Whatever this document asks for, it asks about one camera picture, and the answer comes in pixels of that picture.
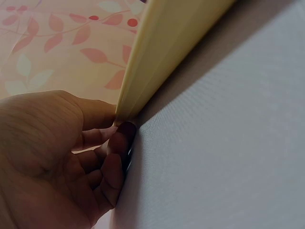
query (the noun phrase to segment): skin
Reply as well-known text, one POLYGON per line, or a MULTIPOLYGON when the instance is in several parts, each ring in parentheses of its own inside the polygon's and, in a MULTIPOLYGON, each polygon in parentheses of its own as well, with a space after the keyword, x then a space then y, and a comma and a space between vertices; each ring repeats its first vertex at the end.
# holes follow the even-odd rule
POLYGON ((0 228, 90 229, 115 207, 136 128, 114 112, 64 91, 0 100, 0 228))

